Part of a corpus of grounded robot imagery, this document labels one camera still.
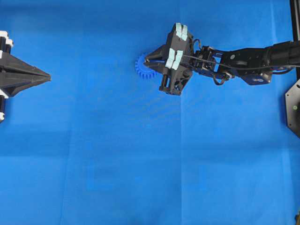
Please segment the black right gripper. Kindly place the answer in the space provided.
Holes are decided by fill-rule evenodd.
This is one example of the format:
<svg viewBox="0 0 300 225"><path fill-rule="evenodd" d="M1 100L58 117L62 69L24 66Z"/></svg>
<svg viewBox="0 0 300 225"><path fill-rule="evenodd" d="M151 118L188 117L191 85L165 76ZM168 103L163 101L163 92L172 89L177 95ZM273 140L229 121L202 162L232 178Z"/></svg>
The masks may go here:
<svg viewBox="0 0 300 225"><path fill-rule="evenodd" d="M193 36L188 27L176 22L167 36L166 43L146 54L144 66L163 75L160 91L180 95L191 76L189 58L192 55Z"/></svg>

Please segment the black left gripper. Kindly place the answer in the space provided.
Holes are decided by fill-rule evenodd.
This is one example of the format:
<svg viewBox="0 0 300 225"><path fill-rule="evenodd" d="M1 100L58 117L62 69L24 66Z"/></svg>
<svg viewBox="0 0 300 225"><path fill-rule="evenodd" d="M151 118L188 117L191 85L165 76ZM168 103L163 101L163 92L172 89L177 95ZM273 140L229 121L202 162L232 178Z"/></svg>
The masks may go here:
<svg viewBox="0 0 300 225"><path fill-rule="evenodd" d="M31 66L10 54L14 46L7 31L0 31L0 68L6 72L37 75L29 79L5 78L0 82L0 122L5 119L5 102L8 97L14 97L28 88L51 81L51 76L41 69Z"/></svg>

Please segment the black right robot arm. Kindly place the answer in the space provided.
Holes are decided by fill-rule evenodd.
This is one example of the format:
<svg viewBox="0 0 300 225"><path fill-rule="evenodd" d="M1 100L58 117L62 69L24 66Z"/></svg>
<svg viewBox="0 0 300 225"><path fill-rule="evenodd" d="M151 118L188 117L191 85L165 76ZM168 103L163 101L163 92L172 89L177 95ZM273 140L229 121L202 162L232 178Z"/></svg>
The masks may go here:
<svg viewBox="0 0 300 225"><path fill-rule="evenodd" d="M181 95L194 72L210 77L218 86L235 77L249 85L271 82L273 75L288 73L300 66L299 41L287 41L265 48L221 51L200 43L179 22L173 25L166 43L146 55L144 65L162 75L159 90Z"/></svg>

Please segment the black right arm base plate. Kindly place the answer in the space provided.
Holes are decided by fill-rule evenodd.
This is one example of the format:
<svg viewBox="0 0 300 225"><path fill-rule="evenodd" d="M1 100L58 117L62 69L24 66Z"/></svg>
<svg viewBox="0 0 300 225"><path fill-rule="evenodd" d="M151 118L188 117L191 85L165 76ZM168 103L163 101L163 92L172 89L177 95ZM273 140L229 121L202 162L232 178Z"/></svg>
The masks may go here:
<svg viewBox="0 0 300 225"><path fill-rule="evenodd" d="M300 137L300 81L285 93L286 121L288 128Z"/></svg>

